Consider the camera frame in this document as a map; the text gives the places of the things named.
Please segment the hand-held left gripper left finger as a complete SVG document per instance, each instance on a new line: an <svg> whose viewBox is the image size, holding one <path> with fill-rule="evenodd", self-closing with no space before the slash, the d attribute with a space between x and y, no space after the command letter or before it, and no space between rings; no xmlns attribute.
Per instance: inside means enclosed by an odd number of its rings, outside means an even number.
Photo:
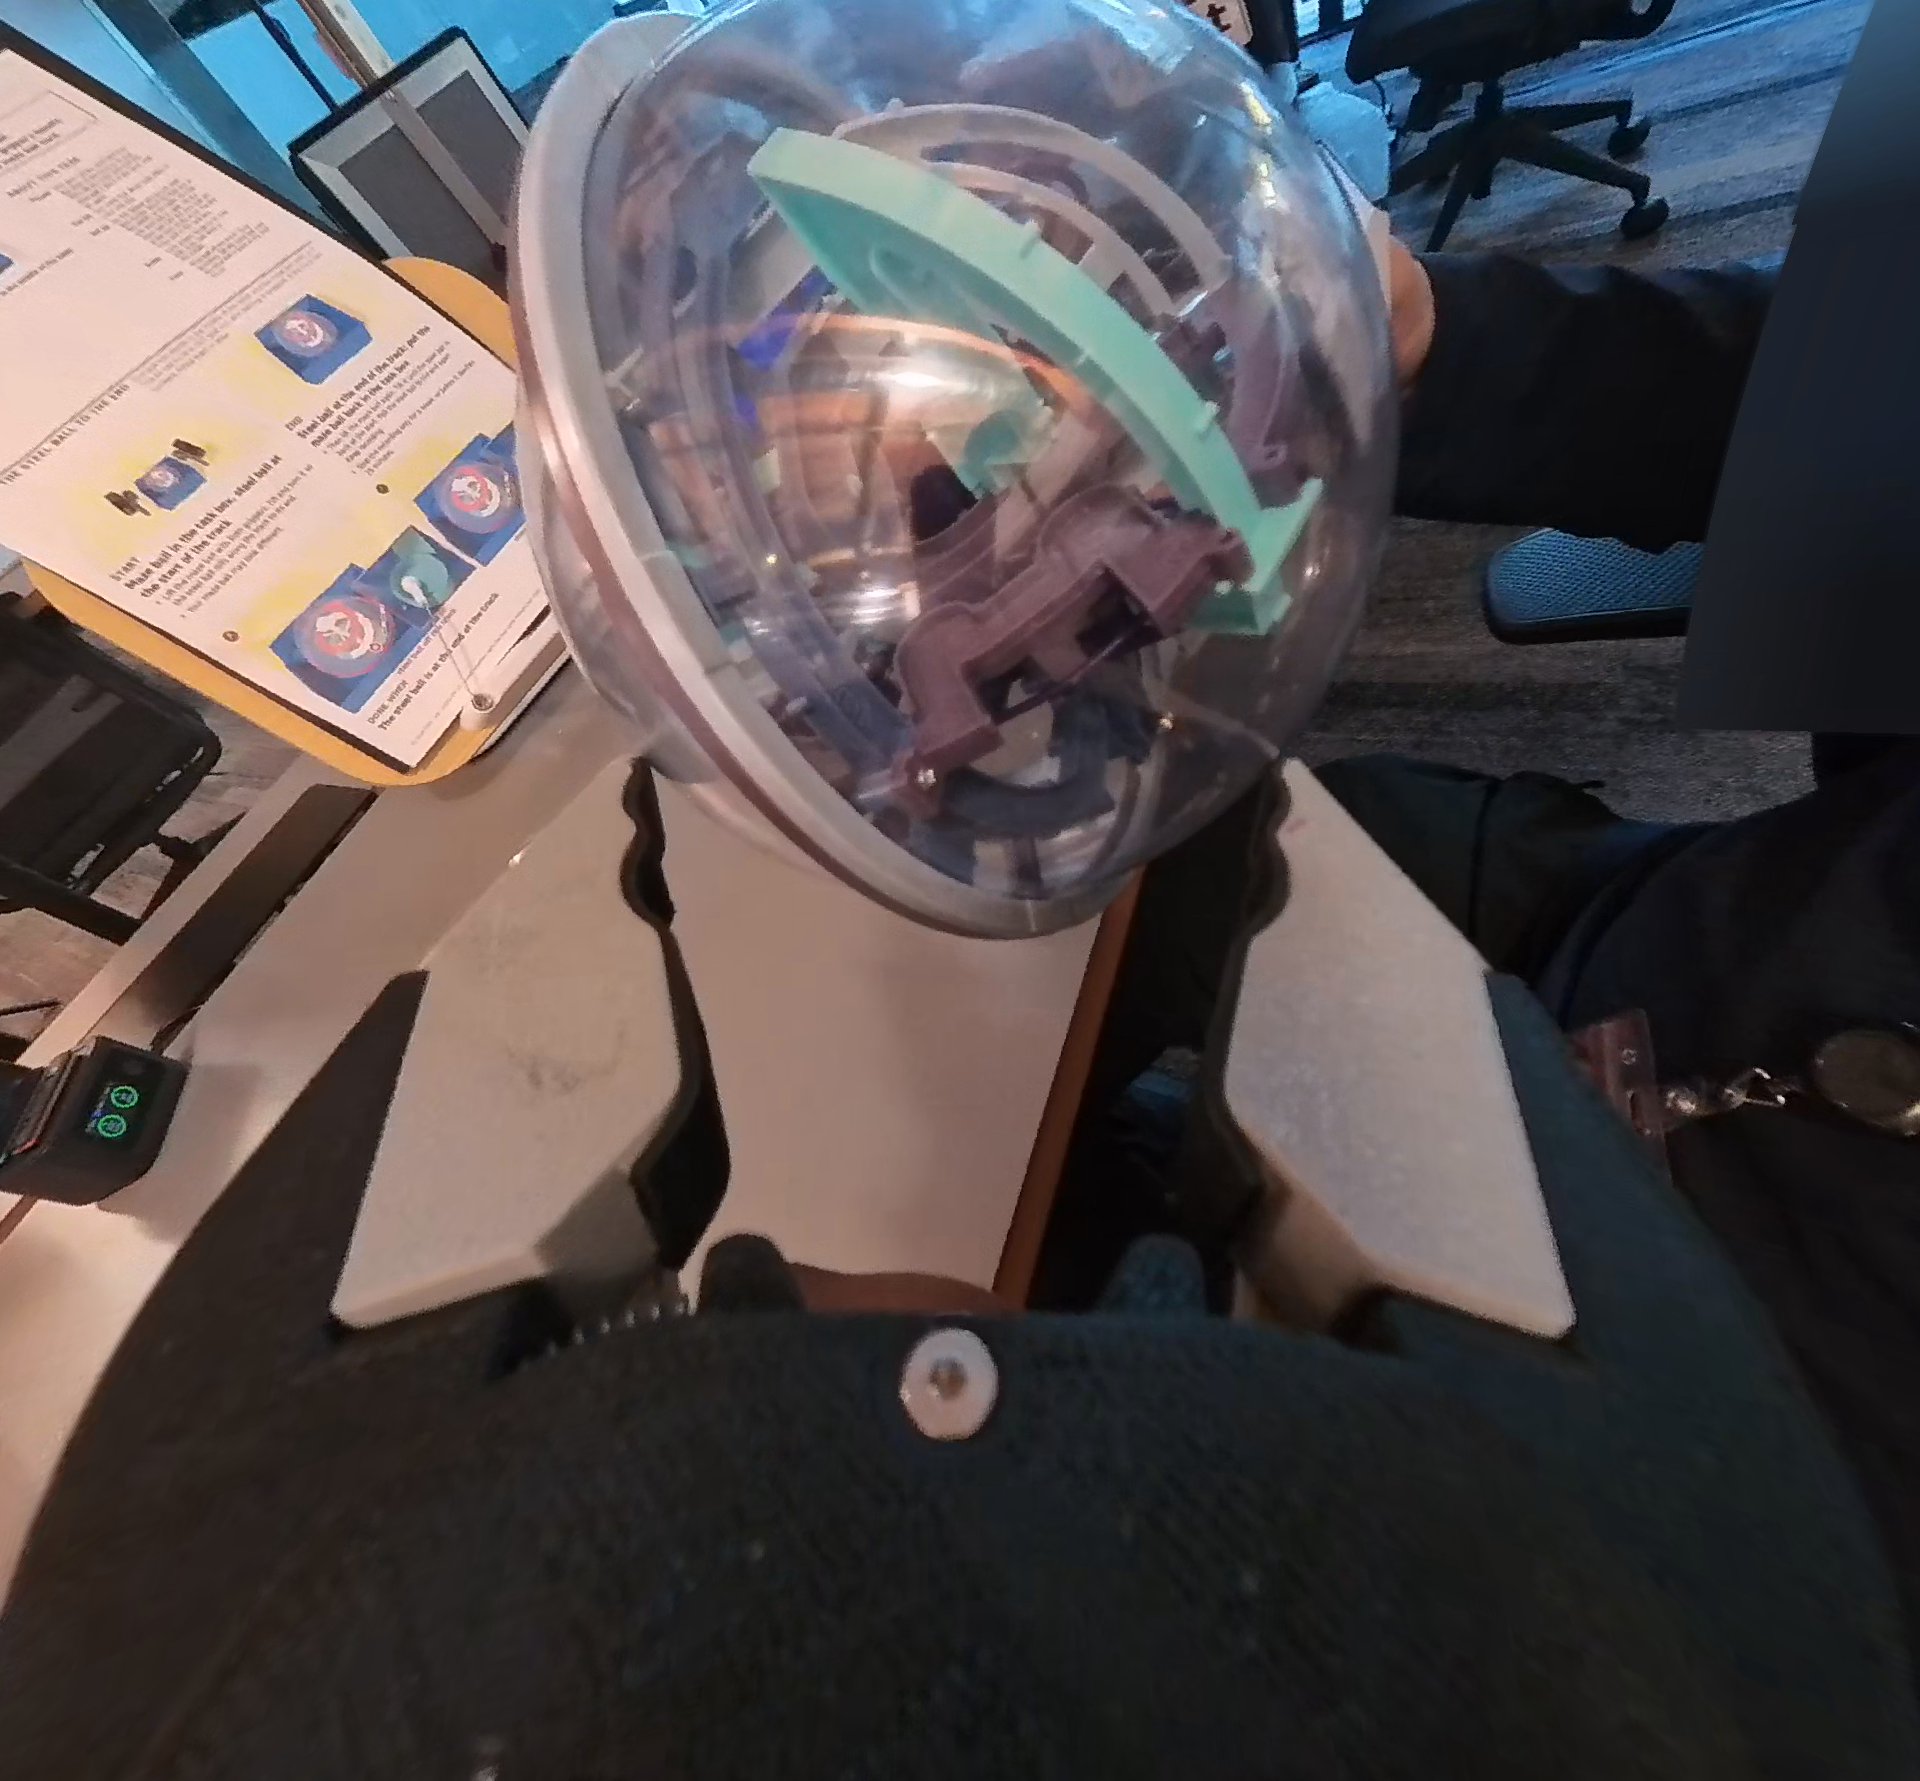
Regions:
<svg viewBox="0 0 1920 1781"><path fill-rule="evenodd" d="M618 760L427 956L343 1325L522 1287L576 1316L681 1294L732 1163L663 859L654 778Z"/></svg>

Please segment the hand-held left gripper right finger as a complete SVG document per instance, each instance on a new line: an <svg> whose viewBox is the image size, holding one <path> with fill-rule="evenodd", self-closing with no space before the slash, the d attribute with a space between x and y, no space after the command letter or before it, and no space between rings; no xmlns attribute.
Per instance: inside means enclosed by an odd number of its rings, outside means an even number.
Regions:
<svg viewBox="0 0 1920 1781"><path fill-rule="evenodd" d="M1192 1123L1190 1227L1234 1316L1334 1331L1398 1294L1574 1328L1490 970L1300 762L1251 845Z"/></svg>

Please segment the clear maze ball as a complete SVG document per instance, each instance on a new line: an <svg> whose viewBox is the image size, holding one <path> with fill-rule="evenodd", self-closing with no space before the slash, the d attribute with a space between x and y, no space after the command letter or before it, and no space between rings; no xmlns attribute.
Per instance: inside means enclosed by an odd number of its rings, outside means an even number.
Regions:
<svg viewBox="0 0 1920 1781"><path fill-rule="evenodd" d="M522 481L569 648L710 810L969 937L1292 752L1398 484L1390 225L1173 0L727 0L524 149Z"/></svg>

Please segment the person's right forearm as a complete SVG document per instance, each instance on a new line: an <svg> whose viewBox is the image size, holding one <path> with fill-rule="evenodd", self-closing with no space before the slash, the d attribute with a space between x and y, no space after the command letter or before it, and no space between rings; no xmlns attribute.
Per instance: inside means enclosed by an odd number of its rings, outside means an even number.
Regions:
<svg viewBox="0 0 1920 1781"><path fill-rule="evenodd" d="M1639 273L1423 257L1437 330L1401 394L1398 513L1650 552L1704 541L1786 258Z"/></svg>

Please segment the black smartwatch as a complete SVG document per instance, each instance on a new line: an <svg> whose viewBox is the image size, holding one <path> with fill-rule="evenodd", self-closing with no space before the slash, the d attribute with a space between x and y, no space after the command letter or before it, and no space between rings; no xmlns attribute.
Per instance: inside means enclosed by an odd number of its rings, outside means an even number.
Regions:
<svg viewBox="0 0 1920 1781"><path fill-rule="evenodd" d="M95 1037L43 1067L3 1064L3 1193L92 1206L145 1178L190 1067Z"/></svg>

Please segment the metal key clip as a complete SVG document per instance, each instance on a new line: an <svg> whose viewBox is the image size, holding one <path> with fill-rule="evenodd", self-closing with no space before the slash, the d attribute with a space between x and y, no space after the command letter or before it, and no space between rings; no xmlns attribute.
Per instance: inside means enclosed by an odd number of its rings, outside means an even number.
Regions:
<svg viewBox="0 0 1920 1781"><path fill-rule="evenodd" d="M1918 1035L1915 1026L1850 1026L1824 1035L1786 1070L1674 1073L1667 1070L1643 1010L1626 1010L1561 1030L1560 1051L1575 1073L1639 1138L1672 1183L1672 1138L1684 1129L1743 1111L1815 1111L1849 1130L1916 1143Z"/></svg>

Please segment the black mesh chair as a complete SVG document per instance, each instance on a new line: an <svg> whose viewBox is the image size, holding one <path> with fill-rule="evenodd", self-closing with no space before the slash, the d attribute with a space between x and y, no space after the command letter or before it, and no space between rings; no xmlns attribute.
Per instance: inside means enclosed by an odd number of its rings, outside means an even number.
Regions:
<svg viewBox="0 0 1920 1781"><path fill-rule="evenodd" d="M185 837L173 821L223 762L200 710L91 645L54 607L9 596L3 613L3 911L41 914L122 945L147 921L101 901L134 854L157 849L167 901L235 829Z"/></svg>

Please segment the printed instruction sheet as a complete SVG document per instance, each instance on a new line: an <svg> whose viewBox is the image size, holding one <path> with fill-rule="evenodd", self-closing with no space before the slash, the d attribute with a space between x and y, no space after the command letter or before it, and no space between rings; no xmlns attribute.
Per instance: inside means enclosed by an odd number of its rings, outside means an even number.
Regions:
<svg viewBox="0 0 1920 1781"><path fill-rule="evenodd" d="M561 665L507 359L4 30L3 527L60 606L376 785Z"/></svg>

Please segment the black panel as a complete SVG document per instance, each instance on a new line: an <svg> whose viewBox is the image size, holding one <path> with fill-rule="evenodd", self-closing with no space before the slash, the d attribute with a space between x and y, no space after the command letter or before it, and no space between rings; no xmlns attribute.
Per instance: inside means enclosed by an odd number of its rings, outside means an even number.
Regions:
<svg viewBox="0 0 1920 1781"><path fill-rule="evenodd" d="M1719 476L1678 717L1918 732L1918 0L1878 0Z"/></svg>

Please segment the grey framed panel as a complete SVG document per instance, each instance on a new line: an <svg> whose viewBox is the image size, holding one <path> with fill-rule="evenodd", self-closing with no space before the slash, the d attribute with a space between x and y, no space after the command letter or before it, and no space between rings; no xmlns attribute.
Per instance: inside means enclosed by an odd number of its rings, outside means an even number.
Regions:
<svg viewBox="0 0 1920 1781"><path fill-rule="evenodd" d="M448 29L290 143L294 173L379 258L435 260L509 289L529 125L463 29Z"/></svg>

